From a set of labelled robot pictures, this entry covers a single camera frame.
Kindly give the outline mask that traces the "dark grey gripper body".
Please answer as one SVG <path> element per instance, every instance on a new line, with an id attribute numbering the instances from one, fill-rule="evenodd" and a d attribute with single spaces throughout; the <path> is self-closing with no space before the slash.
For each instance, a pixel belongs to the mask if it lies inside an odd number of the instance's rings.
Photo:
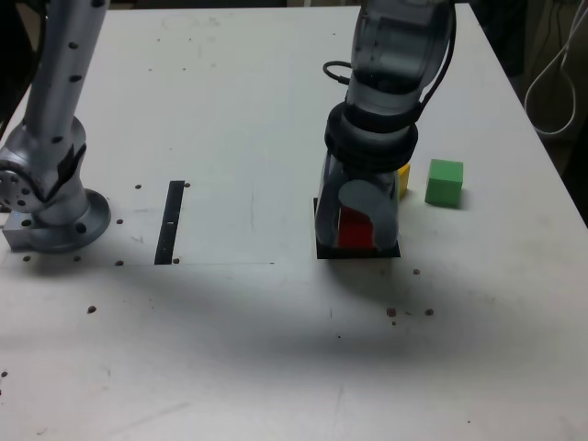
<path id="1" fill-rule="evenodd" d="M 398 173 L 396 171 L 375 174 L 364 170 L 356 170 L 344 165 L 336 158 L 330 159 L 329 175 L 334 175 L 335 180 L 342 182 L 362 180 L 374 185 L 396 185 L 398 183 Z"/>

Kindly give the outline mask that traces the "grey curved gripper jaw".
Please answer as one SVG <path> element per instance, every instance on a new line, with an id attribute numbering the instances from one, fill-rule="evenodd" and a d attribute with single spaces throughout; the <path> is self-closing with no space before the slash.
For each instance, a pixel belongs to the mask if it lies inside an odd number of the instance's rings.
<path id="1" fill-rule="evenodd" d="M 338 192 L 340 203 L 368 217 L 373 226 L 374 246 L 382 251 L 393 248 L 399 231 L 399 177 L 373 176 L 354 179 Z"/>
<path id="2" fill-rule="evenodd" d="M 338 194 L 343 183 L 343 167 L 327 153 L 315 211 L 315 233 L 318 241 L 328 247 L 336 246 L 340 209 Z"/>

